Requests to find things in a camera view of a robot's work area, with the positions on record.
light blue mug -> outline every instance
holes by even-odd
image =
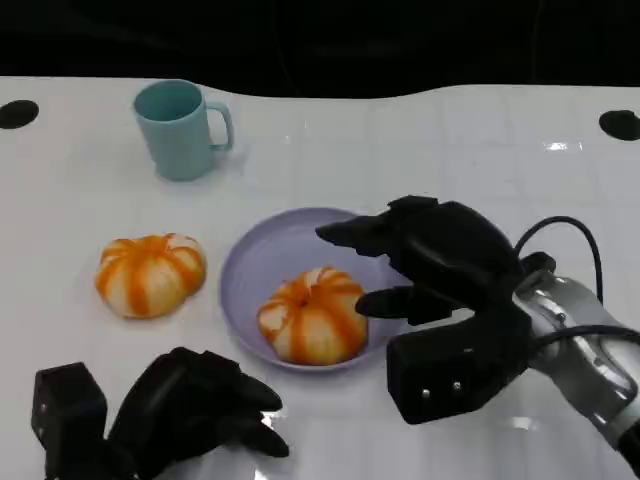
[[[222,114],[227,143],[213,145],[207,110]],[[214,166],[216,152],[233,147],[233,124],[226,105],[205,102],[200,89],[186,80],[163,80],[138,93],[133,110],[156,171],[169,180],[193,180]]]

table surface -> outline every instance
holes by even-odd
[[[640,328],[640,149],[598,126],[602,112],[640,104],[640,90],[460,86],[331,101],[205,89],[229,105],[237,146],[210,175],[170,183],[154,173],[131,113],[149,82],[0,79],[0,104],[40,106],[31,125],[0,131],[0,477],[43,478],[44,454],[29,427],[38,369],[84,361],[112,420],[143,369],[185,345],[239,361],[281,394],[285,409],[269,421],[292,455],[274,461],[220,448],[163,478],[633,478],[536,372],[481,411],[409,427],[386,392],[383,358],[327,376],[265,365],[231,341],[216,292],[233,243],[267,216],[320,205],[378,212],[398,196],[426,194],[468,202],[514,240],[544,216],[582,219],[601,245],[607,308]],[[215,137],[222,128],[214,115]],[[102,247],[165,231],[200,240],[206,284],[170,318],[115,318],[93,287]],[[593,288],[578,233],[550,228],[534,248]]]

robotic hand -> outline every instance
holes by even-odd
[[[531,367],[551,378],[640,477],[640,334],[602,306],[600,257],[588,229],[552,217],[513,247],[486,218],[455,202],[404,197],[378,216],[323,226],[317,234],[360,255],[388,255],[413,282],[363,296],[356,310],[412,325],[473,310],[462,322],[408,333],[387,347],[389,393],[411,424],[477,410]],[[545,253],[519,258],[555,222],[585,233],[596,262],[594,295],[554,274]]]
[[[106,400],[81,363],[36,374],[32,427],[47,451],[47,478],[150,480],[226,443],[286,457],[286,443],[261,423],[262,411],[281,408],[237,363],[176,348],[136,381],[107,439]]]

plate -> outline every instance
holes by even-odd
[[[349,220],[354,213],[333,208],[289,210],[253,227],[232,248],[220,276],[220,305],[231,332],[241,345],[267,362],[306,372],[353,366],[381,351],[401,333],[402,320],[369,319],[369,339],[360,353],[327,366],[298,365],[280,360],[258,328],[258,309],[284,282],[316,267],[331,265],[347,272],[365,292],[406,283],[389,267],[386,256],[368,258],[331,245],[315,233],[328,223]]]

